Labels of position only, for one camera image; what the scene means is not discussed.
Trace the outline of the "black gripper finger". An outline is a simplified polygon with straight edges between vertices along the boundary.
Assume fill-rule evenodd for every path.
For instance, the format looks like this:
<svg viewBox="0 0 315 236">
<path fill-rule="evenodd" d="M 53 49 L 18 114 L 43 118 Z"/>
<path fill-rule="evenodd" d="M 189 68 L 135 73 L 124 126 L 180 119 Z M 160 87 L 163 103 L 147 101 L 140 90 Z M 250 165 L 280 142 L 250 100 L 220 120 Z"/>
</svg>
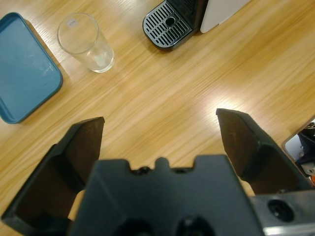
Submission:
<svg viewBox="0 0 315 236">
<path fill-rule="evenodd" d="M 306 178 L 275 141 L 243 112 L 218 108 L 224 150 L 256 195 L 310 190 Z"/>
<path fill-rule="evenodd" d="M 74 200 L 99 159 L 104 123 L 103 117 L 96 117 L 73 124 L 44 155 L 2 222 L 24 236 L 66 235 Z"/>
</svg>

